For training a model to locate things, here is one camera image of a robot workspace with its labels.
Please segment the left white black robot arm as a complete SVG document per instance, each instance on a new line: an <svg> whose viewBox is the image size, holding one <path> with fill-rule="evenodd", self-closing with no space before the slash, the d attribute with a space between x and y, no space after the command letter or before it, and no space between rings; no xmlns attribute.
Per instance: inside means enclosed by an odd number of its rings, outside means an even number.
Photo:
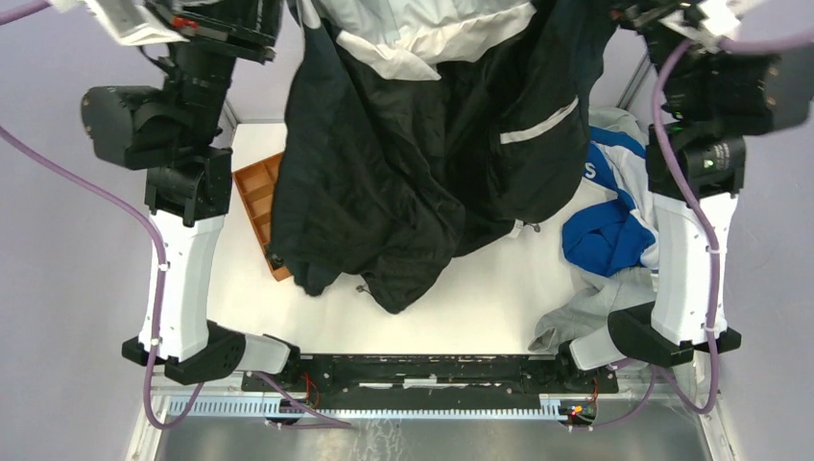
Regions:
<svg viewBox="0 0 814 461"><path fill-rule="evenodd" d="M160 365L182 385L234 372L276 374L289 344L225 328L207 317L217 240L232 190L229 148L214 141L235 64L275 56L277 1L90 1L88 10L122 46L163 44L154 59L161 87L89 89L81 116L97 158L144 171L148 229L159 235L152 296L143 327L121 349L143 366Z"/></svg>

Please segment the grey black zip jacket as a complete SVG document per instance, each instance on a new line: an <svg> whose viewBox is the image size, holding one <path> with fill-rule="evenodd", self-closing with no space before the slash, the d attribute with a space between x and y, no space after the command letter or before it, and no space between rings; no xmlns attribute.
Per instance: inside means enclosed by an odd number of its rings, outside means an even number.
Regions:
<svg viewBox="0 0 814 461"><path fill-rule="evenodd" d="M267 253L396 314L580 183L608 1L294 1L304 52Z"/></svg>

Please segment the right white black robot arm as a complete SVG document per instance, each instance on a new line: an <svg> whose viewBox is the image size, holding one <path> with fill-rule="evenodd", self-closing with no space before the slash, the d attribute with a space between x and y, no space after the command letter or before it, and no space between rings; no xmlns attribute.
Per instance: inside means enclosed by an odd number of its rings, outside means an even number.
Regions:
<svg viewBox="0 0 814 461"><path fill-rule="evenodd" d="M659 232L653 301L613 311L562 346L579 370L629 360L661 368L737 350L725 318L727 239L744 185L749 136L803 124L813 97L813 31L745 41L751 1L617 1L613 17L642 35L658 79L646 154Z"/></svg>

